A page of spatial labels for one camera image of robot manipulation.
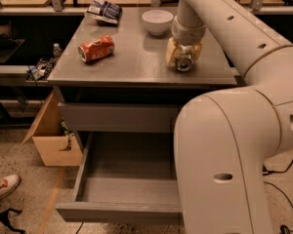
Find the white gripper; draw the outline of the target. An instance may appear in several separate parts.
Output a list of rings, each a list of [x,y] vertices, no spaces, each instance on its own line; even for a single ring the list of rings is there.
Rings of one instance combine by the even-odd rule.
[[[195,64],[202,51],[202,44],[200,43],[205,35],[206,26],[201,24],[196,27],[188,27],[182,25],[177,17],[174,17],[172,25],[172,35],[168,40],[166,51],[166,63],[168,66],[174,66],[176,56],[179,52],[179,45],[190,46],[190,60],[191,64]]]

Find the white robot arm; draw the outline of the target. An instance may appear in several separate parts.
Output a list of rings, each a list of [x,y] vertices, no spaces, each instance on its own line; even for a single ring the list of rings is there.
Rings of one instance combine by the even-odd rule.
[[[233,0],[180,0],[174,39],[203,23],[245,81],[180,111],[174,156],[187,234],[272,234],[264,162],[293,149],[293,44]]]

